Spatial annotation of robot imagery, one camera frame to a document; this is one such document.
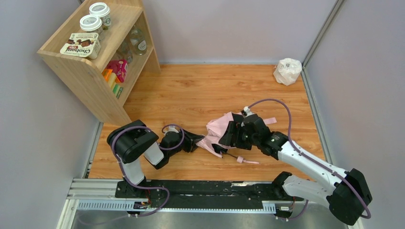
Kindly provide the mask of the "pink folding umbrella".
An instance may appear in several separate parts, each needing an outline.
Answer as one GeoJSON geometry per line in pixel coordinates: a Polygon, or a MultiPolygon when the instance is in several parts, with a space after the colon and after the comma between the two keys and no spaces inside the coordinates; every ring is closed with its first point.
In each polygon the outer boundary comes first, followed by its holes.
{"type": "Polygon", "coordinates": [[[201,147],[211,154],[222,158],[230,149],[236,149],[235,146],[226,146],[219,143],[219,140],[224,136],[230,121],[242,122],[245,116],[242,113],[225,113],[223,116],[211,120],[207,125],[207,135],[197,142],[197,146],[201,147]]]}

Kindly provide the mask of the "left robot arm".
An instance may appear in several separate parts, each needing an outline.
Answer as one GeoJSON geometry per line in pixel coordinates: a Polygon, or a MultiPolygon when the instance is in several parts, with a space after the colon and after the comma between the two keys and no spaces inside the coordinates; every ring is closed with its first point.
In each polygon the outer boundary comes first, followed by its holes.
{"type": "Polygon", "coordinates": [[[123,178],[133,189],[152,189],[146,185],[140,158],[143,156],[156,170],[166,166],[172,156],[180,151],[195,151],[203,135],[186,131],[176,124],[162,128],[159,136],[141,120],[122,126],[109,134],[107,143],[117,159],[123,178]]]}

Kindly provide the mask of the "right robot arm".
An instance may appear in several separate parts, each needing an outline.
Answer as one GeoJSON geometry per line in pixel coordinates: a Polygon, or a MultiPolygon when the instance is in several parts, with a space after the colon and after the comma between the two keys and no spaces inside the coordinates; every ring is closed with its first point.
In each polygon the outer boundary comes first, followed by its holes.
{"type": "Polygon", "coordinates": [[[287,195],[318,203],[341,222],[353,226],[372,201],[364,174],[353,168],[347,171],[309,153],[282,132],[271,131],[256,114],[238,115],[229,121],[219,144],[250,150],[256,146],[264,155],[281,160],[305,173],[305,180],[289,172],[280,173],[274,183],[287,195]]]}

